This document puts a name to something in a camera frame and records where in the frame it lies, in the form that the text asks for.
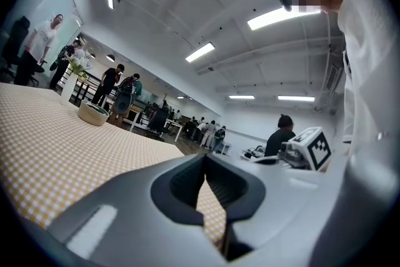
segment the round basket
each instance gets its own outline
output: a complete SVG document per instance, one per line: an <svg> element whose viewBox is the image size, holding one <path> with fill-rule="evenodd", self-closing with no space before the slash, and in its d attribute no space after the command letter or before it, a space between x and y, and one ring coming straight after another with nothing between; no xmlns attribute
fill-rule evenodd
<svg viewBox="0 0 400 267"><path fill-rule="evenodd" d="M89 101L82 101L77 115L85 122L95 126L102 126L110 116L102 107L92 104Z"/></svg>

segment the white pants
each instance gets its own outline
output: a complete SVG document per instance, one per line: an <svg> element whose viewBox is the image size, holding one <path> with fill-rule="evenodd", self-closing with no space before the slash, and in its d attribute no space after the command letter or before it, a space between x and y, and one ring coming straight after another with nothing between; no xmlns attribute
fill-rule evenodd
<svg viewBox="0 0 400 267"><path fill-rule="evenodd" d="M212 134L211 131L206 131L204 137L202 138L200 146L206 145L207 148L210 147L211 140L213 140L211 134Z"/></svg>

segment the beige tablecloth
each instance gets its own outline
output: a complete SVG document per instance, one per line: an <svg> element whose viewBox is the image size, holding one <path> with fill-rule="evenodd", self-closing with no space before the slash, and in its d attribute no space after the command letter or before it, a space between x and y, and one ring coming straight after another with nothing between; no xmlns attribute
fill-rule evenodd
<svg viewBox="0 0 400 267"><path fill-rule="evenodd" d="M108 123L92 126L47 89L0 84L1 181L17 212L42 227L112 177L183 156L175 145ZM197 210L213 240L225 212L207 183Z"/></svg>

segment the potted plant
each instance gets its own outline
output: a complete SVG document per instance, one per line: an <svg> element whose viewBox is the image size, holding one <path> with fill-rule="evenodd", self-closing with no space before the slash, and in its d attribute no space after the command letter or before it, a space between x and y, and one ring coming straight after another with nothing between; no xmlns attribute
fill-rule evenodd
<svg viewBox="0 0 400 267"><path fill-rule="evenodd" d="M62 104L68 105L69 99L71 98L71 95L74 92L78 76L83 76L85 70L92 68L89 57L90 56L88 55L88 53L85 53L85 55L81 58L72 56L69 59L69 67L72 69L72 72L69 75L64 85L64 88L62 89L61 93Z"/></svg>

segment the black t-shirt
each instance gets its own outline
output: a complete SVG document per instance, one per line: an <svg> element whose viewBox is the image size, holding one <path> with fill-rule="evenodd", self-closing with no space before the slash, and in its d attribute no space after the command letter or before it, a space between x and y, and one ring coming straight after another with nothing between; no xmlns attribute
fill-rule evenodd
<svg viewBox="0 0 400 267"><path fill-rule="evenodd" d="M264 156L276 156L281 149L282 143L289 141L293 137L296 137L296 134L292 131L283 129L275 131L275 133L273 133L267 141L267 147L265 149Z"/></svg>
<svg viewBox="0 0 400 267"><path fill-rule="evenodd" d="M115 85L115 77L118 73L115 71L115 68L109 68L106 72L106 77L104 78L104 88L112 89Z"/></svg>

